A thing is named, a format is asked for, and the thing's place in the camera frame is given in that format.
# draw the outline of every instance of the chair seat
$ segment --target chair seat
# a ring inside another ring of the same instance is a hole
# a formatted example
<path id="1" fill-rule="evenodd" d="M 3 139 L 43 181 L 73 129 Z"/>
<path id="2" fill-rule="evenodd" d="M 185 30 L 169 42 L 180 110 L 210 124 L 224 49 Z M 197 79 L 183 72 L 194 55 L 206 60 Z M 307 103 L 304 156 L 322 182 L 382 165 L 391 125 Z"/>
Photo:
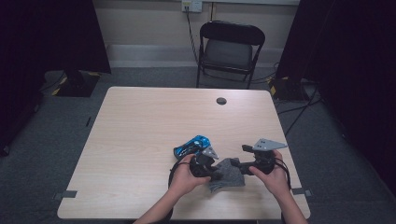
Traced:
<path id="1" fill-rule="evenodd" d="M 250 70 L 252 51 L 251 45 L 209 39 L 203 64 Z"/>

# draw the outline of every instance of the gray object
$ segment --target gray object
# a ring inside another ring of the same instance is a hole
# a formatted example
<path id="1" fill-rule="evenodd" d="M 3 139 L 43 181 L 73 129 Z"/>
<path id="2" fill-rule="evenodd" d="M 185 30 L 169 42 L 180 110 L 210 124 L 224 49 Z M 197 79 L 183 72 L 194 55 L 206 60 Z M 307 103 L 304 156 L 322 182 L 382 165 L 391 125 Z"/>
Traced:
<path id="1" fill-rule="evenodd" d="M 220 180 L 209 182 L 210 191 L 214 191 L 224 187 L 243 187 L 245 186 L 245 178 L 237 167 L 231 165 L 230 158 L 226 158 L 216 165 L 219 168 L 215 173 L 222 175 Z"/>
<path id="2" fill-rule="evenodd" d="M 218 154 L 216 154 L 215 149 L 213 149 L 212 146 L 209 146 L 209 147 L 205 148 L 204 151 L 202 151 L 202 154 L 204 154 L 204 155 L 206 155 L 208 157 L 211 157 L 213 159 L 216 159 L 216 160 L 219 159 Z"/>
<path id="3" fill-rule="evenodd" d="M 287 147 L 288 145 L 283 143 L 278 143 L 276 141 L 261 138 L 253 147 L 253 150 L 257 151 L 270 151 L 273 149 L 278 149 L 282 147 Z"/>

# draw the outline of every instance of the chair leg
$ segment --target chair leg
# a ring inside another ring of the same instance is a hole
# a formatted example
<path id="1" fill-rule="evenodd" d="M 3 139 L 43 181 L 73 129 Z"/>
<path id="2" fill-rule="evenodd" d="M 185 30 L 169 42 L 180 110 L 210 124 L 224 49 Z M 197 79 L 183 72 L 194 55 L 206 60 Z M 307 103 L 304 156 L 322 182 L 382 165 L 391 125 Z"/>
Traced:
<path id="1" fill-rule="evenodd" d="M 197 71 L 197 82 L 195 83 L 195 88 L 199 88 L 199 76 L 201 75 L 201 65 L 198 64 L 198 71 Z"/>
<path id="2" fill-rule="evenodd" d="M 249 78 L 248 78 L 248 82 L 247 82 L 247 90 L 250 89 L 250 82 L 251 79 L 253 79 L 253 73 L 250 74 Z"/>

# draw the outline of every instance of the person's left hand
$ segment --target person's left hand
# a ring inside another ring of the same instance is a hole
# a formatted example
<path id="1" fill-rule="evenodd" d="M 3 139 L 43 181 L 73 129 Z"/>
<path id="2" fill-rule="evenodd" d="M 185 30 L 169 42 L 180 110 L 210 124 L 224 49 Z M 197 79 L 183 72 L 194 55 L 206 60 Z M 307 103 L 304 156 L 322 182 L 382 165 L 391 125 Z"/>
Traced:
<path id="1" fill-rule="evenodd" d="M 191 192 L 195 187 L 210 181 L 210 177 L 195 177 L 190 171 L 190 160 L 194 154 L 185 156 L 175 170 L 168 191 L 172 191 L 179 197 Z"/>

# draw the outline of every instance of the black folding chair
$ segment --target black folding chair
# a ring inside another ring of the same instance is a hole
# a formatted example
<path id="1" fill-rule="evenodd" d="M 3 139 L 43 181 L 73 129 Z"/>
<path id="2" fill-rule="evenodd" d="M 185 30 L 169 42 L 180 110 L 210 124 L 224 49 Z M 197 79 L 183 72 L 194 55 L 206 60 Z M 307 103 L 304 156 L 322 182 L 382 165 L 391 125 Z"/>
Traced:
<path id="1" fill-rule="evenodd" d="M 199 88 L 201 70 L 218 70 L 245 75 L 247 89 L 253 78 L 256 62 L 265 41 L 265 34 L 253 25 L 228 21 L 210 21 L 200 30 L 200 48 L 196 88 Z"/>

